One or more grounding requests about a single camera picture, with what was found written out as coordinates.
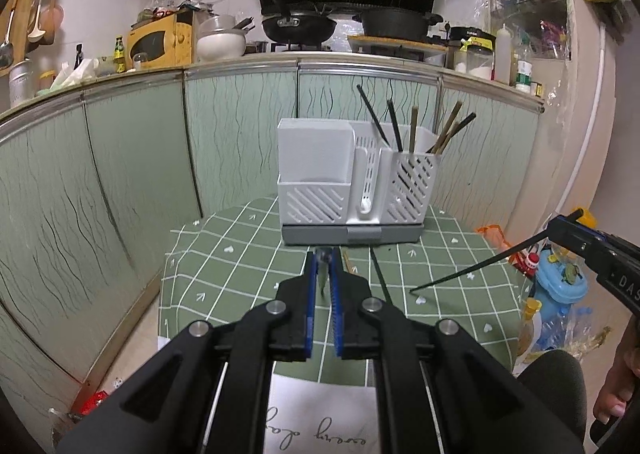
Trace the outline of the person's right hand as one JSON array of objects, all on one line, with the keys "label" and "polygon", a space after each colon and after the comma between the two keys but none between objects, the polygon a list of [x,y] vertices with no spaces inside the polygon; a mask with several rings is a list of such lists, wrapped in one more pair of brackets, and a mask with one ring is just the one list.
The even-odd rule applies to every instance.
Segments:
[{"label": "person's right hand", "polygon": [[598,422],[607,424],[612,417],[623,417],[639,378],[638,318],[632,317],[618,344],[614,362],[593,406]]}]

